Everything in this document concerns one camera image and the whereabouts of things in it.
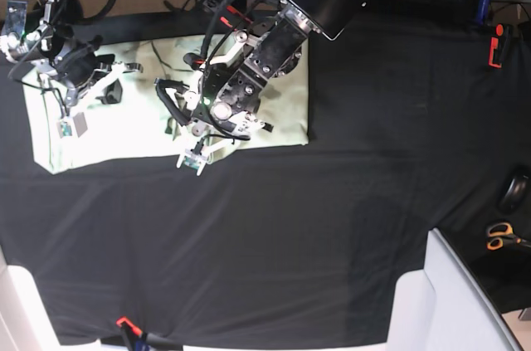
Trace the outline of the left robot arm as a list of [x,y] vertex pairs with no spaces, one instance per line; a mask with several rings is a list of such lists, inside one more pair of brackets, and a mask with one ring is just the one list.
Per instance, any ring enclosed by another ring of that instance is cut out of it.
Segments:
[[[222,0],[217,5],[200,51],[184,56],[194,71],[193,79],[189,83],[161,78],[154,82],[158,98],[177,124],[177,165],[197,174],[215,152],[273,131],[273,124],[258,115],[261,93],[270,80],[296,68],[311,33],[335,40],[367,3],[274,0],[280,7],[272,17],[252,21],[247,13],[235,11],[236,20],[227,22],[224,15],[232,10],[233,1]],[[233,40],[224,54],[218,52],[222,42],[211,44],[219,22],[226,22],[229,28],[223,41]]]

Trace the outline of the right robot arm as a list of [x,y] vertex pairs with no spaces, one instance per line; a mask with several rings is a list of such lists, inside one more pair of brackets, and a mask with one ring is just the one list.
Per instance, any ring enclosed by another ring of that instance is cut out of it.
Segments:
[[89,25],[106,16],[116,0],[107,0],[92,17],[84,17],[77,0],[8,0],[1,30],[1,52],[15,68],[34,66],[34,88],[52,94],[59,105],[60,137],[80,137],[87,129],[85,107],[92,100],[119,103],[123,74],[140,73],[141,64],[101,55],[103,39],[77,39],[73,25]]

